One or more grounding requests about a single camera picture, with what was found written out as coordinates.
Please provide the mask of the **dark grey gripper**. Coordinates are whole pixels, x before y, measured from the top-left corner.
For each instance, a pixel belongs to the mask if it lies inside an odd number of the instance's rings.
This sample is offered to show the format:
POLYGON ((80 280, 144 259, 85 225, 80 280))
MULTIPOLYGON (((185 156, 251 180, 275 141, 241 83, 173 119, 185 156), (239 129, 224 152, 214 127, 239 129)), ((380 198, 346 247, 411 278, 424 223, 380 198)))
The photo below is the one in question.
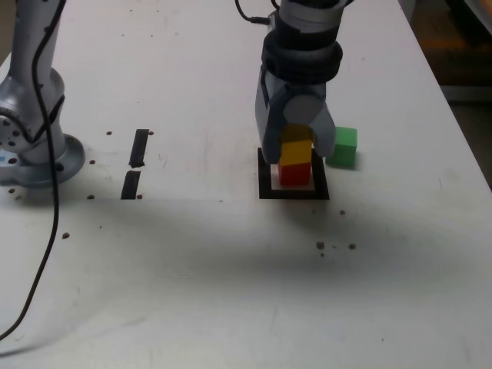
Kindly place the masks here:
POLYGON ((309 128, 314 149, 320 157, 330 157, 334 152, 336 127, 326 103, 326 84, 292 84, 268 70, 260 70, 255 118, 262 154, 268 164, 277 164, 280 160, 281 133, 287 122, 309 128), (308 95, 295 95, 287 103, 288 90, 308 95))

